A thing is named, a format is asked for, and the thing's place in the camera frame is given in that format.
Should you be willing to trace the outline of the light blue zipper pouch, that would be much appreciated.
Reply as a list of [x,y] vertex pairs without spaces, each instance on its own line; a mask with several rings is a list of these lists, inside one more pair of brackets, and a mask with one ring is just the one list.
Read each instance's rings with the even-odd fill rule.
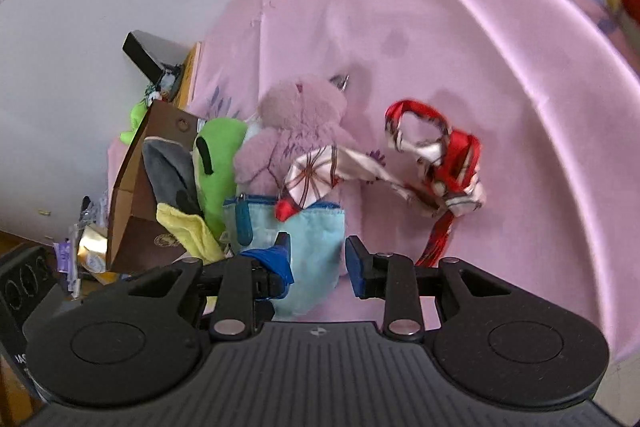
[[345,211],[334,202],[316,202],[281,222],[274,217],[277,199],[241,194],[224,202],[227,239],[235,254],[272,246],[279,233],[290,236],[293,284],[273,303],[278,320],[302,317],[323,303],[343,271]]

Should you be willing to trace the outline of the red white patterned scarf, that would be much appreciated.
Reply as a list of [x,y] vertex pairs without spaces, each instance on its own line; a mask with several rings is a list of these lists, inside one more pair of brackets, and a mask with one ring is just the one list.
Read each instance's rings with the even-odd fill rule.
[[[439,137],[421,142],[405,138],[401,119],[407,114],[434,126]],[[397,152],[414,158],[419,167],[419,184],[402,181],[365,153],[326,145],[292,161],[274,206],[274,217],[288,221],[345,181],[381,181],[408,202],[421,205],[436,219],[423,254],[416,262],[420,268],[433,268],[446,251],[454,222],[485,204],[486,195],[478,174],[482,144],[475,135],[452,127],[434,107],[408,98],[387,107],[385,133]]]

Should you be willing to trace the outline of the green plush toy with face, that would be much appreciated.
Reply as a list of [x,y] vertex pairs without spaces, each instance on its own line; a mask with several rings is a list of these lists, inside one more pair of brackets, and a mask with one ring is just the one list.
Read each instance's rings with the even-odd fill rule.
[[235,118],[205,121],[193,145],[196,195],[214,239],[224,234],[224,202],[236,192],[233,158],[244,142],[247,123]]

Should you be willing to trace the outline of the yellow cloth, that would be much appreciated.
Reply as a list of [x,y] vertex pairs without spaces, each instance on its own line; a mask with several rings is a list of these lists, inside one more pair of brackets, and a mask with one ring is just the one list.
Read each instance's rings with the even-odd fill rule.
[[191,257],[202,260],[204,265],[224,260],[224,251],[202,217],[188,215],[159,202],[156,206],[156,220],[178,239]]

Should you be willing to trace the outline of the brown cardboard box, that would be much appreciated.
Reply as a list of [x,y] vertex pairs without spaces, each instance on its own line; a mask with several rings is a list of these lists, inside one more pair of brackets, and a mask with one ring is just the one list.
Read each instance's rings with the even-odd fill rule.
[[198,118],[166,102],[156,101],[143,117],[134,139],[119,164],[108,215],[106,267],[134,274],[181,257],[184,249],[156,221],[156,200],[146,175],[142,145],[147,136],[191,147]]

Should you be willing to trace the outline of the grey cloth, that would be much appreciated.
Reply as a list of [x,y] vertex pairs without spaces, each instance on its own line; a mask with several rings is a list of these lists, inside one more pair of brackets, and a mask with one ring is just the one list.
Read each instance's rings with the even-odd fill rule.
[[143,140],[142,157],[155,202],[201,216],[191,153],[176,141],[148,136]]

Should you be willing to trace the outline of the yellow tissue pack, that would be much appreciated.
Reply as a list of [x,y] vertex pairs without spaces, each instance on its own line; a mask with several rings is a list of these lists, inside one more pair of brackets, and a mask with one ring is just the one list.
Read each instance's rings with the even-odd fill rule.
[[106,266],[107,237],[104,228],[86,225],[78,246],[77,260],[102,285],[117,281],[118,275]]

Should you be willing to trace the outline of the pink plush bear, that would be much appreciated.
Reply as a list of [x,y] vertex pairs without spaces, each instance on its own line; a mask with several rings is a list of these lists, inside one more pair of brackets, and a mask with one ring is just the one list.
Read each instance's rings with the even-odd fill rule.
[[342,126],[347,100],[328,80],[302,77],[271,87],[258,104],[260,130],[233,158],[235,183],[250,195],[276,196],[292,161],[322,146],[356,146]]

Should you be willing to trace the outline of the lime green plush toy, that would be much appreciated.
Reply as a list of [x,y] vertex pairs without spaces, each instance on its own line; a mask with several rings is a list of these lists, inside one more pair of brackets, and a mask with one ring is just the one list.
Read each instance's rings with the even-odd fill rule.
[[148,111],[148,106],[144,100],[138,102],[132,109],[129,114],[129,122],[130,128],[126,131],[123,131],[119,135],[119,140],[122,141],[125,145],[130,145],[132,141],[134,141],[134,136],[136,135],[140,124],[142,124],[143,118]]

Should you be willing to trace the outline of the black speaker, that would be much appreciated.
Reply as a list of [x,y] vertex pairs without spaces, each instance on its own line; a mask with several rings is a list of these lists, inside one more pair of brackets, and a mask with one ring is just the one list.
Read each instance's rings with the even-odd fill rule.
[[1,257],[1,346],[18,364],[25,363],[23,326],[58,283],[47,253],[42,246],[20,246]]

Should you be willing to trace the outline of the yellow cardboard box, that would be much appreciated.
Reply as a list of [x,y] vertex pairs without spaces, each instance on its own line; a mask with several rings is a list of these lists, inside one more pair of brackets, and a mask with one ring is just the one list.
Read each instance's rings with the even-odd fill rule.
[[195,78],[198,75],[198,64],[200,64],[201,47],[200,42],[195,43],[182,64],[180,88],[172,101],[172,105],[178,109],[186,110],[192,101]]

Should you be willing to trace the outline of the black rectangular box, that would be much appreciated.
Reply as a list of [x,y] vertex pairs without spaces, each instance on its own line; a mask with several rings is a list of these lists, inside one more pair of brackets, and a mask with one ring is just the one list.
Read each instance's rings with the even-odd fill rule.
[[134,30],[126,35],[122,52],[150,83],[157,84],[166,75],[178,74],[188,57],[190,46]]

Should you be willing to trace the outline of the pink floral bed sheet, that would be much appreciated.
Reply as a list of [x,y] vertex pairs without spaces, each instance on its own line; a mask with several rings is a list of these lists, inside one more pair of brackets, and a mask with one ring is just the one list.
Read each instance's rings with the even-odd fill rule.
[[189,110],[247,118],[281,80],[349,78],[346,128],[405,180],[390,104],[434,106],[482,143],[486,204],[448,254],[639,348],[639,80],[572,0],[233,0],[206,37]]

